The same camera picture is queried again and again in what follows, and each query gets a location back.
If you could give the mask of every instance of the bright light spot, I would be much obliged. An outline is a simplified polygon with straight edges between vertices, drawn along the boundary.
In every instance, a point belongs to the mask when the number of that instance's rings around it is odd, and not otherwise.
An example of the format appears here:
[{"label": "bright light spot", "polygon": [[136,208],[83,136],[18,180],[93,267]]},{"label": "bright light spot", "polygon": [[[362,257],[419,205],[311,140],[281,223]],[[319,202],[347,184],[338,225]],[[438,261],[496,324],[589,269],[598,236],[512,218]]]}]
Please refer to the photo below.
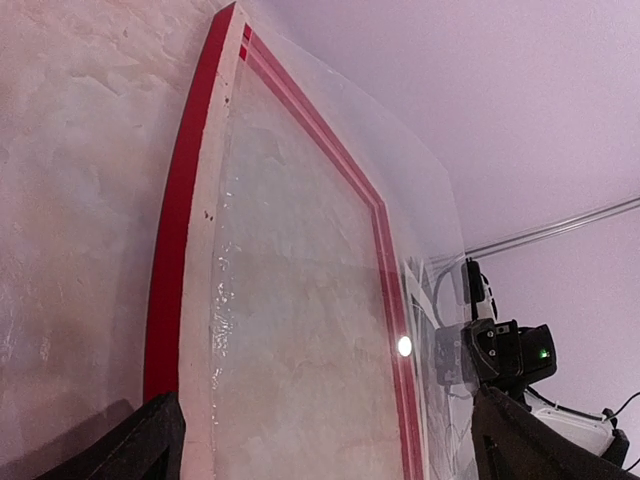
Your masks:
[{"label": "bright light spot", "polygon": [[411,355],[411,349],[412,345],[411,339],[409,337],[401,337],[400,340],[398,340],[398,353],[400,355],[402,355],[403,357],[408,357],[409,355]]}]

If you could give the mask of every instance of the clear plastic panel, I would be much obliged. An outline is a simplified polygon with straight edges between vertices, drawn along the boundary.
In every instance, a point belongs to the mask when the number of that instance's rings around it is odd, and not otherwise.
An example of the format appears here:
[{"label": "clear plastic panel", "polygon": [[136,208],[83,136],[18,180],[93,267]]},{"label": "clear plastic panel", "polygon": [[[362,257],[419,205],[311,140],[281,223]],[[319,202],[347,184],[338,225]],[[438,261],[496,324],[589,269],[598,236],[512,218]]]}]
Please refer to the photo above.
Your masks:
[{"label": "clear plastic panel", "polygon": [[[471,398],[440,385],[436,372],[435,331],[466,320],[447,172],[371,97],[258,33],[387,206],[423,478],[476,478]],[[216,477],[404,478],[371,209],[244,62],[238,78],[212,258]]]}]

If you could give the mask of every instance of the white wall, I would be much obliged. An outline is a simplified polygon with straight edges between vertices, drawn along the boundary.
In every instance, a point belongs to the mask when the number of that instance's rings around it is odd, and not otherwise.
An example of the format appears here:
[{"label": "white wall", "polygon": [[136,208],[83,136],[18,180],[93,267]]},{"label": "white wall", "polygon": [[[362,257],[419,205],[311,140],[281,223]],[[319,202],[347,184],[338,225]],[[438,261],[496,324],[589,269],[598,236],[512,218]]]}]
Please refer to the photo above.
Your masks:
[{"label": "white wall", "polygon": [[[558,372],[537,387],[581,410],[613,410],[640,390],[640,212],[487,257],[502,321],[547,323]],[[620,415],[640,456],[640,399]]]},{"label": "white wall", "polygon": [[245,3],[427,144],[468,246],[636,193],[638,2]]}]

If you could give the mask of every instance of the red border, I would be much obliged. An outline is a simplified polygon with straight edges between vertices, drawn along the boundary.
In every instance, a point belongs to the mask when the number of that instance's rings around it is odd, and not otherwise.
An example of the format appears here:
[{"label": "red border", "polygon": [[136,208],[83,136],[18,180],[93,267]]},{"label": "red border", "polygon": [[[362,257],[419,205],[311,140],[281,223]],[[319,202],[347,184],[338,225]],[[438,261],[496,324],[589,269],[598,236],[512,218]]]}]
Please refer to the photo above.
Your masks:
[{"label": "red border", "polygon": [[[213,82],[234,8],[235,4],[232,4],[214,17],[176,140],[151,280],[144,373],[145,401],[156,394],[178,390],[180,311],[191,200]],[[331,127],[249,25],[245,26],[244,42],[239,54],[371,209],[389,331],[404,478],[422,480],[423,455],[412,360],[400,357],[396,350],[397,339],[406,335],[408,329],[386,206]]]}]

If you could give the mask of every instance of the metal pipe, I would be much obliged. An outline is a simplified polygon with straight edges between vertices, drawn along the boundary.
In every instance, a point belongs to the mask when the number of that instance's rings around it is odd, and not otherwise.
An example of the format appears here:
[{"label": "metal pipe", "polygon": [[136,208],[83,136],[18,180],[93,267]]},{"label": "metal pipe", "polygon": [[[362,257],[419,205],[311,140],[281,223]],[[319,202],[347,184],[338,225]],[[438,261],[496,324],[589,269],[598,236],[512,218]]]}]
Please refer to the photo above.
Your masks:
[{"label": "metal pipe", "polygon": [[507,250],[512,250],[524,245],[529,245],[530,243],[539,242],[541,240],[546,240],[547,238],[571,232],[572,230],[584,227],[585,225],[597,222],[598,220],[620,215],[621,213],[625,213],[639,207],[640,197],[634,197],[622,203],[600,208],[577,217],[571,217],[542,228],[537,228],[528,232],[521,232],[498,242],[472,248],[467,251],[467,255],[474,257],[475,259],[480,259],[490,255],[495,255],[496,253],[506,252]]}]

